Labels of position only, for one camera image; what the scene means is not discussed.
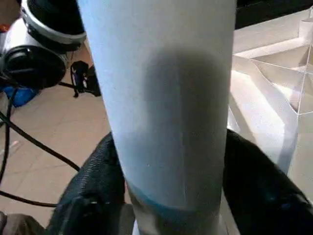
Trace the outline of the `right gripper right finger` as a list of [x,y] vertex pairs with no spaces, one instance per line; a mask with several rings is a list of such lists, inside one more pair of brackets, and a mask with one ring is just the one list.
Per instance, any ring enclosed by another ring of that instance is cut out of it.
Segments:
[[228,129],[223,189],[242,235],[311,235],[313,205],[255,144]]

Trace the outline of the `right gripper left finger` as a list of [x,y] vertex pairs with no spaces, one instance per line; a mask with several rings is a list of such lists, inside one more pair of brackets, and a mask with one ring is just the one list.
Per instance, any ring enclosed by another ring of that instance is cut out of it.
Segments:
[[96,146],[63,192],[47,235],[130,235],[134,211],[111,133]]

